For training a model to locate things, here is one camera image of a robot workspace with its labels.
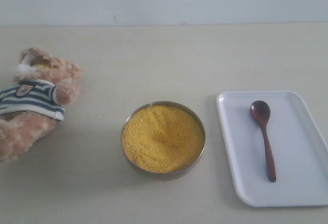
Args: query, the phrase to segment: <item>brown fur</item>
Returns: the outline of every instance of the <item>brown fur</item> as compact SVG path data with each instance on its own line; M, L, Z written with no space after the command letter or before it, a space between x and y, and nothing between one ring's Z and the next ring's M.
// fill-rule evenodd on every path
M43 64L51 68L38 69L36 73L16 73L14 80L43 79L57 85L57 101L61 105L76 100L80 86L77 82L82 69L61 57L55 57L41 48L22 51L20 61L27 54L34 56L31 65ZM0 115L0 161L9 162L25 152L40 138L49 134L58 121L31 111Z

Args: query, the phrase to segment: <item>spoon handle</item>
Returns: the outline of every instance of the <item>spoon handle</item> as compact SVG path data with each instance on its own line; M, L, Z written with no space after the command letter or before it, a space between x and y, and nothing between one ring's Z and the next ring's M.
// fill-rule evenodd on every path
M266 162L266 173L268 175L268 179L271 182L275 182L277 180L276 176L276 166L275 161L273 159L273 154L267 134L267 128L261 128L263 139L264 139L264 150L265 150L265 162Z

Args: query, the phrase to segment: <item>bowl rim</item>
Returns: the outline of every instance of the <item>bowl rim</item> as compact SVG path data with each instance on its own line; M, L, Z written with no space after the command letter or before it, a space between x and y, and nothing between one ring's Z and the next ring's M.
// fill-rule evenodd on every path
M193 162L191 162L190 164L188 164L187 166L185 166L183 169L179 169L179 170L168 172L168 173L158 173L158 172L153 172L153 171L149 171L149 170L146 170L146 169L141 168L139 165L135 164L133 161L131 161L129 159L129 157L127 156L127 154L126 154L126 152L125 152L125 150L123 148L123 139L122 139L122 136L123 136L123 132L124 132L125 126L130 121L130 119L137 112L139 112L140 110L143 110L143 109L148 108L148 107L159 106L159 105L180 108L180 109L186 111L187 113L189 113L197 121L197 123L200 125L200 128L201 128L201 130L203 132L203 136L204 136L204 142L203 142L202 150L201 150L201 153L198 155L198 157ZM125 158L128 160L129 163L131 163L134 166L135 169L141 170L141 171L146 172L146 173L155 174L155 175L174 175L174 174L179 174L179 173L184 172L185 170L187 170L188 168L190 168L192 165L194 165L196 162L199 161L199 159L201 158L201 156L202 156L202 154L204 152L204 148L205 148L205 144L206 144L206 132L205 132L205 128L204 128L204 125L203 125L201 119L198 117L198 115L193 110L191 110L187 106L182 105L180 103L173 102L173 101L154 101L154 102L147 103L147 104L145 104L143 106L140 106L139 108L137 108L136 110L134 110L128 116L128 118L125 120L125 122L124 122L124 124L122 126L122 129L121 129L120 143L121 143L121 148L122 148L122 151L123 151L123 154L124 154Z

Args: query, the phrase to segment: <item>table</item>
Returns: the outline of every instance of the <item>table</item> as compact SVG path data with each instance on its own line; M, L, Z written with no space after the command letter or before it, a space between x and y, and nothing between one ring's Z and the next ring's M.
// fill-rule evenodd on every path
M42 46L85 73L65 121L0 165L0 223L324 223L326 207L265 208L237 197L215 97L292 90L328 138L328 24L0 28L0 89L19 52ZM206 147L185 176L140 175L120 147L125 119L157 100L194 110Z

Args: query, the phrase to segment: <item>yellow grain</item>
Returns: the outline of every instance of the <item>yellow grain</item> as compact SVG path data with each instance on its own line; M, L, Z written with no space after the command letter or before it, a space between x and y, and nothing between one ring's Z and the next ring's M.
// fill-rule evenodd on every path
M122 145L144 170L169 173L194 162L204 146L198 122L186 111L157 105L140 110L126 124Z

